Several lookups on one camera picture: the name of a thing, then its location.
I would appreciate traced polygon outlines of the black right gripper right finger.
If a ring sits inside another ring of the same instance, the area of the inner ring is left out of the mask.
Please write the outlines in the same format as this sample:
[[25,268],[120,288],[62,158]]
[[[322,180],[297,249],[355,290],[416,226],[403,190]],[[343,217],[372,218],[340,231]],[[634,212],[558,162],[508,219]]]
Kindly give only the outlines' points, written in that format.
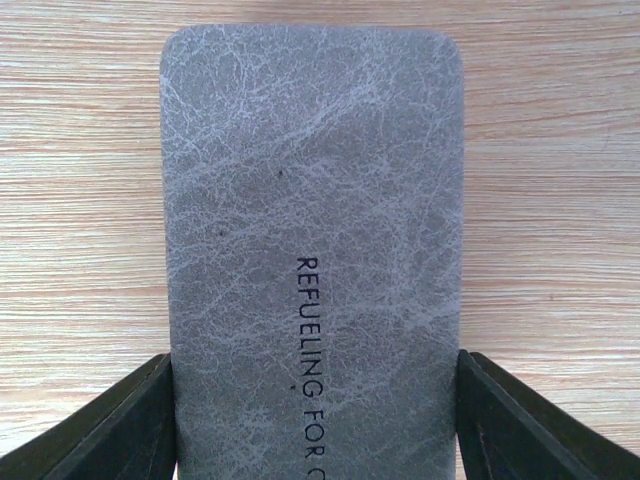
[[478,352],[461,350],[456,433],[468,479],[637,479],[639,457]]

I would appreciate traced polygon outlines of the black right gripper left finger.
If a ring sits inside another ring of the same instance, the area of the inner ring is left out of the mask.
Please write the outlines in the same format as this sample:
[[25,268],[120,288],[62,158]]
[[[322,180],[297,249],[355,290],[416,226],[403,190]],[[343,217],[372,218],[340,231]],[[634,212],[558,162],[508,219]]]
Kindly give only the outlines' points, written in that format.
[[1,458],[3,479],[171,479],[176,423],[170,355],[156,355]]

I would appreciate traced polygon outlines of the grey leather glasses case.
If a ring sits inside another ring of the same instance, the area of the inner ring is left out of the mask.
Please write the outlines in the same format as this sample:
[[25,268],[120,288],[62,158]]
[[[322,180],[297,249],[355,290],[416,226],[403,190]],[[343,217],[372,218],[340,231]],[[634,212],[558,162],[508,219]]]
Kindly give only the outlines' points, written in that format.
[[161,140],[183,479],[451,479],[463,65],[428,30],[200,25]]

